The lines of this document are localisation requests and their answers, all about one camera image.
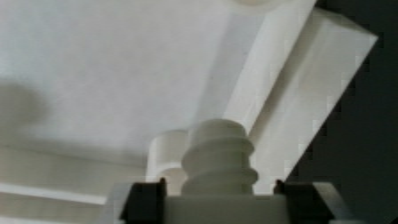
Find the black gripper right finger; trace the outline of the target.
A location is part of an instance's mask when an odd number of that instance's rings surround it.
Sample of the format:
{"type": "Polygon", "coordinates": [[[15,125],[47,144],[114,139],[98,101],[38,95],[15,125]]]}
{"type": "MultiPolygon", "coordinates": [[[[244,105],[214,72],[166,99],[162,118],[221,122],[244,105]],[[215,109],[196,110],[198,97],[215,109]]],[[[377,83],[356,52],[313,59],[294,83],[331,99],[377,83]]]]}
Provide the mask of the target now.
{"type": "Polygon", "coordinates": [[[331,182],[276,181],[274,193],[286,197],[292,224],[354,224],[356,216],[331,182]]]}

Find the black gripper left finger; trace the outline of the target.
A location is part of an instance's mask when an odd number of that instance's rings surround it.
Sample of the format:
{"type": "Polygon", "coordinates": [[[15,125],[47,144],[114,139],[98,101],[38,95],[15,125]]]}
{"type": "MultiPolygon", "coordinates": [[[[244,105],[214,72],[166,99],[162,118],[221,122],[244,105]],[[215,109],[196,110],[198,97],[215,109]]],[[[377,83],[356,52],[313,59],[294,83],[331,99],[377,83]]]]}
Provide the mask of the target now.
{"type": "Polygon", "coordinates": [[[105,224],[164,224],[167,181],[125,185],[109,198],[105,224]]]}

